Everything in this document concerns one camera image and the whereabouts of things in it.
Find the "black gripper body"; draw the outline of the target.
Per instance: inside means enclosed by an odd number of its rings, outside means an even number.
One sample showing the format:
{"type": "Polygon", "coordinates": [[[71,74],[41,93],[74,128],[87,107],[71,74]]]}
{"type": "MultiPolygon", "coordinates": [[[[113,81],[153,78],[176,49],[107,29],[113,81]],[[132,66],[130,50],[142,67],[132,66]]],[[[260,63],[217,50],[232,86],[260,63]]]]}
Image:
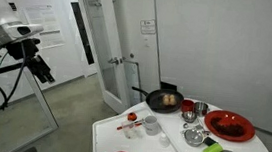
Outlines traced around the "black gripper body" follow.
{"type": "Polygon", "coordinates": [[[10,43],[6,46],[10,56],[17,60],[24,60],[28,70],[38,77],[41,83],[53,83],[53,78],[50,67],[38,55],[37,45],[40,43],[39,39],[25,39],[21,42],[10,43]]]}

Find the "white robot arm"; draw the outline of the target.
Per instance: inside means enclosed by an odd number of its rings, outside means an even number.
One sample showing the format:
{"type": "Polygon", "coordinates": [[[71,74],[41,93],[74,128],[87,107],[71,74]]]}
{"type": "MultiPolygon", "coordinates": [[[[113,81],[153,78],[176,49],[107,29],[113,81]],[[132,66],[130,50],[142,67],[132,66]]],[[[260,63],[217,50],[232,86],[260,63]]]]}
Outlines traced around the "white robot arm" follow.
{"type": "Polygon", "coordinates": [[[40,24],[24,24],[6,0],[0,0],[0,47],[5,47],[14,59],[25,60],[25,65],[42,83],[53,83],[50,67],[38,55],[41,43],[34,35],[43,31],[40,24]]]}

